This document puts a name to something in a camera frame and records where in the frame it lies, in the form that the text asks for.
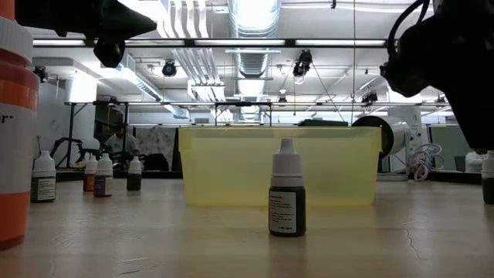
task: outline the table surface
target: table surface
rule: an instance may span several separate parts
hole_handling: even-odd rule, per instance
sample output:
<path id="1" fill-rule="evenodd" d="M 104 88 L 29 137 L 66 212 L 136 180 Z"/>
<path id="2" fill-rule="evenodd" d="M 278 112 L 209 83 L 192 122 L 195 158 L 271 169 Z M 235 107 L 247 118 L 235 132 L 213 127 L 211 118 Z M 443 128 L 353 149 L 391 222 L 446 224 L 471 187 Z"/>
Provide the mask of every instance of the table surface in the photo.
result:
<path id="1" fill-rule="evenodd" d="M 482 189 L 381 183 L 374 205 L 307 212 L 307 234 L 277 238 L 260 208 L 192 208 L 182 181 L 118 181 L 110 198 L 59 184 L 32 204 L 0 277 L 494 277 L 494 207 Z"/>

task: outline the spotlight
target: spotlight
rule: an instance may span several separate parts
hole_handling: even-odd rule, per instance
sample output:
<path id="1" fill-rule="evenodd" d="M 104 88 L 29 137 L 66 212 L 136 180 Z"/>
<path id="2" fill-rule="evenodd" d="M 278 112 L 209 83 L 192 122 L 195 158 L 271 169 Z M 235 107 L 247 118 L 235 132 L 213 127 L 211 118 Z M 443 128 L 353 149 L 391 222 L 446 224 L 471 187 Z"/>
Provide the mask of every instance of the spotlight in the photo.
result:
<path id="1" fill-rule="evenodd" d="M 39 77 L 39 82 L 41 82 L 41 84 L 48 81 L 48 73 L 46 73 L 46 68 L 44 66 L 35 66 L 33 72 Z"/>
<path id="2" fill-rule="evenodd" d="M 302 50 L 302 54 L 295 63 L 293 68 L 293 76 L 297 80 L 298 84 L 303 83 L 303 77 L 309 72 L 310 64 L 312 63 L 312 54 L 310 50 Z"/>
<path id="3" fill-rule="evenodd" d="M 161 71 L 166 77 L 173 77 L 177 74 L 177 67 L 174 60 L 167 60 L 164 63 L 163 70 Z"/>
<path id="4" fill-rule="evenodd" d="M 378 101 L 376 92 L 370 92 L 368 95 L 362 97 L 362 103 L 370 104 L 376 101 Z"/>

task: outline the black cable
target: black cable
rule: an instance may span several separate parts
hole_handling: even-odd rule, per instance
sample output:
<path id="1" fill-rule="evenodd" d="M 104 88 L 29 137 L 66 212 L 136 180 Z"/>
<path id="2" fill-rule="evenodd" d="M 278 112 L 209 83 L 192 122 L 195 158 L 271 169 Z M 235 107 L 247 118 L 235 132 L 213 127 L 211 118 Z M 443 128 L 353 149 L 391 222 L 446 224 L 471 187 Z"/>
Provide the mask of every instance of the black cable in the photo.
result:
<path id="1" fill-rule="evenodd" d="M 398 17 L 396 22 L 393 25 L 393 28 L 391 28 L 391 31 L 389 32 L 389 37 L 387 38 L 387 54 L 389 56 L 396 56 L 396 48 L 394 47 L 394 37 L 396 36 L 396 32 L 398 31 L 398 28 L 400 27 L 401 23 L 420 5 L 424 4 L 424 0 L 417 0 L 413 4 L 410 5 L 404 12 Z"/>
<path id="2" fill-rule="evenodd" d="M 429 9 L 429 4 L 431 4 L 431 0 L 424 0 L 422 10 L 420 11 L 420 15 L 418 16 L 417 24 L 424 20 L 425 14 L 427 14 L 427 10 Z"/>

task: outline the translucent container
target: translucent container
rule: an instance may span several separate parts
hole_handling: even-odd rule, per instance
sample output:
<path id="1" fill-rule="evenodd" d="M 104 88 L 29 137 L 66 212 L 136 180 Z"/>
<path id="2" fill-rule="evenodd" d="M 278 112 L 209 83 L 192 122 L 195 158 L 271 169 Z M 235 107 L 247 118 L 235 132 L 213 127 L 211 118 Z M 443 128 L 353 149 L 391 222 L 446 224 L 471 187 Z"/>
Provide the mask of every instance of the translucent container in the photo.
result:
<path id="1" fill-rule="evenodd" d="M 189 127 L 179 148 L 185 198 L 197 206 L 267 206 L 272 154 L 291 137 L 302 156 L 308 206 L 370 205 L 381 129 Z"/>

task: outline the ventilation duct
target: ventilation duct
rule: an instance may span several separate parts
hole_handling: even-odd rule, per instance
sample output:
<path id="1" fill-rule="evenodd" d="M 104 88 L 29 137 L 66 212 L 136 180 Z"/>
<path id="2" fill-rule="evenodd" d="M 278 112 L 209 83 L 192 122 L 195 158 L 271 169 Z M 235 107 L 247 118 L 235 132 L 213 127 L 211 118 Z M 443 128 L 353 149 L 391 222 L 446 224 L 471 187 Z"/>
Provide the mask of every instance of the ventilation duct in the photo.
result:
<path id="1" fill-rule="evenodd" d="M 116 69 L 120 73 L 119 77 L 128 80 L 135 85 L 137 89 L 147 94 L 149 97 L 152 97 L 156 101 L 160 102 L 172 101 L 164 98 L 161 91 L 157 87 L 149 82 L 144 76 L 141 76 L 136 72 L 136 61 L 130 55 L 125 54 L 122 59 L 122 63 L 120 63 Z M 189 119 L 190 117 L 190 113 L 186 109 L 173 105 L 164 105 L 164 107 L 173 113 L 175 119 Z"/>
<path id="2" fill-rule="evenodd" d="M 281 0 L 228 0 L 228 8 L 232 37 L 262 39 L 275 36 Z M 265 81 L 260 79 L 266 77 L 270 58 L 268 53 L 235 54 L 237 77 L 247 79 L 238 81 L 241 94 L 260 98 L 265 86 Z M 243 117 L 253 120 L 256 115 Z"/>

